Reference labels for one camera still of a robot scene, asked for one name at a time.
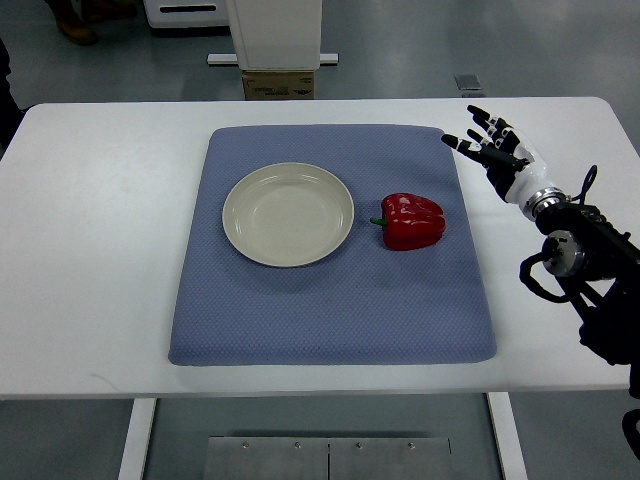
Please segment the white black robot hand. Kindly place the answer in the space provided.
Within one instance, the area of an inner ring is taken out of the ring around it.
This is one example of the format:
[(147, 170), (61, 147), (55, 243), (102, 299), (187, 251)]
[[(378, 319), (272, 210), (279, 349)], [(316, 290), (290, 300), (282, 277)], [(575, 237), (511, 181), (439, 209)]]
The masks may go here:
[(467, 111), (483, 134), (468, 129), (468, 139), (445, 133), (441, 141), (481, 165), (504, 202), (523, 206), (534, 193), (547, 187), (541, 180), (542, 161), (534, 158), (524, 138), (504, 118), (475, 105), (468, 105)]

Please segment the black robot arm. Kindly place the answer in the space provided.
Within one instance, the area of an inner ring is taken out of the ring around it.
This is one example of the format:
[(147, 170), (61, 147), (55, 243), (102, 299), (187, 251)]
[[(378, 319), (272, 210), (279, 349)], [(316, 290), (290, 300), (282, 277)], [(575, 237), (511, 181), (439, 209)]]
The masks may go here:
[(519, 278), (535, 295), (574, 307), (582, 320), (580, 343), (610, 365), (628, 365), (629, 395), (637, 399), (639, 248), (586, 203), (596, 175), (592, 166), (575, 197), (549, 190), (531, 201), (545, 240), (521, 263)]

